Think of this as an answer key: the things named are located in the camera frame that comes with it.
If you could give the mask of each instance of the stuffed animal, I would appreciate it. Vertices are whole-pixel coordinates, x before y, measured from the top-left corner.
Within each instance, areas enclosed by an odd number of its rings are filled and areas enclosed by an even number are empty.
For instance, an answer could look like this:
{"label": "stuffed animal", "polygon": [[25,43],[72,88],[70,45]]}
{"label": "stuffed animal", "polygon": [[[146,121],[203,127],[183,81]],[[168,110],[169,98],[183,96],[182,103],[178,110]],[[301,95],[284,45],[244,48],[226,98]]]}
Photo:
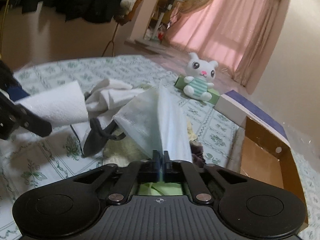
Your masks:
{"label": "stuffed animal", "polygon": [[185,86],[183,92],[194,99],[201,101],[209,101],[211,94],[207,91],[213,88],[212,81],[216,76],[215,68],[218,62],[201,60],[194,52],[189,53],[191,60],[189,61],[184,82],[188,85]]}

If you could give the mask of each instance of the floral bedsheet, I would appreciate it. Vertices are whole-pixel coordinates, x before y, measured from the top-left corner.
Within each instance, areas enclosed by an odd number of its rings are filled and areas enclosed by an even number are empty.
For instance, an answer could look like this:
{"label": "floral bedsheet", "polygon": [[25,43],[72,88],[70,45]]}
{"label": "floral bedsheet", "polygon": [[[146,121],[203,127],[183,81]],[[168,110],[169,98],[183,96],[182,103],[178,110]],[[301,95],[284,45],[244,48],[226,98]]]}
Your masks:
{"label": "floral bedsheet", "polygon": [[[119,79],[143,87],[162,84],[176,98],[190,119],[198,140],[204,146],[207,163],[226,166],[236,124],[213,109],[213,105],[186,97],[174,87],[177,75],[143,56],[77,59],[52,62],[15,73],[16,79],[31,95],[77,80],[83,92],[104,78]],[[302,183],[306,189],[310,227],[303,239],[320,239],[319,174],[295,154]],[[18,239],[21,234],[12,217],[12,205],[24,192],[102,165],[102,155],[83,158],[79,141],[69,126],[55,128],[43,139],[29,132],[12,134],[0,141],[0,238]]]}

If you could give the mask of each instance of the green fabric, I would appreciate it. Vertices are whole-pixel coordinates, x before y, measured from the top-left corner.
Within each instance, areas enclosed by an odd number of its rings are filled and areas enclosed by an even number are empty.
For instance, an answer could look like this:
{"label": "green fabric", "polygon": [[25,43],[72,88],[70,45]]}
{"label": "green fabric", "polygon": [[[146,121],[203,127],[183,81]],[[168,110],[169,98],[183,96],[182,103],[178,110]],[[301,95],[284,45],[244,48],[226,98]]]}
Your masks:
{"label": "green fabric", "polygon": [[[185,76],[180,75],[176,81],[176,83],[174,84],[174,86],[176,88],[179,88],[181,90],[184,89],[184,87],[187,85],[187,83],[184,82]],[[212,95],[212,98],[208,101],[209,103],[215,105],[220,97],[220,94],[217,90],[214,89],[209,89],[208,92]]]}
{"label": "green fabric", "polygon": [[199,78],[194,78],[188,85],[193,87],[193,95],[196,97],[200,97],[204,92],[207,92],[208,90],[207,82]]}
{"label": "green fabric", "polygon": [[182,186],[179,183],[145,183],[139,187],[138,195],[143,196],[177,196],[183,195]]}

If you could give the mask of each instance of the wall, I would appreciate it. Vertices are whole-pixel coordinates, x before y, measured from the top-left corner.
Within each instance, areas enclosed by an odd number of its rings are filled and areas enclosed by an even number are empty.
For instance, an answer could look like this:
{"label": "wall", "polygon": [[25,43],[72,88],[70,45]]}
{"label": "wall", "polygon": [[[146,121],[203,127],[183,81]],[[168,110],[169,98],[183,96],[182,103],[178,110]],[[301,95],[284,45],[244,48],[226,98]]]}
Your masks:
{"label": "wall", "polygon": [[[116,54],[132,49],[124,45],[130,36],[137,13],[132,22],[119,26],[116,36]],[[53,8],[39,4],[38,10],[25,15],[21,8],[9,10],[4,26],[3,60],[12,69],[28,62],[39,64],[54,60],[100,57],[112,38],[116,22],[92,24],[82,19],[65,22],[64,15]],[[108,48],[105,56],[111,55]]]}
{"label": "wall", "polygon": [[273,23],[271,32],[269,34],[268,40],[266,42],[265,48],[263,50],[263,53],[260,57],[259,64],[256,68],[256,70],[252,73],[247,85],[246,85],[246,90],[249,94],[252,94],[255,88],[258,85],[258,82],[270,60],[270,57],[272,55],[272,52],[276,46],[276,43],[278,41],[278,38],[280,36],[284,20],[287,15],[287,10],[289,7],[290,0],[281,0],[277,15],[275,18],[275,21]]}
{"label": "wall", "polygon": [[320,146],[320,0],[290,0],[252,100]]}
{"label": "wall", "polygon": [[137,21],[130,35],[131,40],[134,41],[135,39],[142,38],[144,36],[150,23],[151,14],[153,13],[157,2],[158,0],[143,0]]}

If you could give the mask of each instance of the striped shirt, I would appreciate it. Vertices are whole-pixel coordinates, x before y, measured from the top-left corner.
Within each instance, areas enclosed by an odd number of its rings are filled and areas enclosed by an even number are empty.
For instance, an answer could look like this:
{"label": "striped shirt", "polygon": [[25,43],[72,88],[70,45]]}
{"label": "striped shirt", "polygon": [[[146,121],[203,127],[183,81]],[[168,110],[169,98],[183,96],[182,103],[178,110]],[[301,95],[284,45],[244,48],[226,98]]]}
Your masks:
{"label": "striped shirt", "polygon": [[205,80],[194,78],[189,84],[194,89],[194,96],[200,97],[204,92],[208,90],[208,84]]}

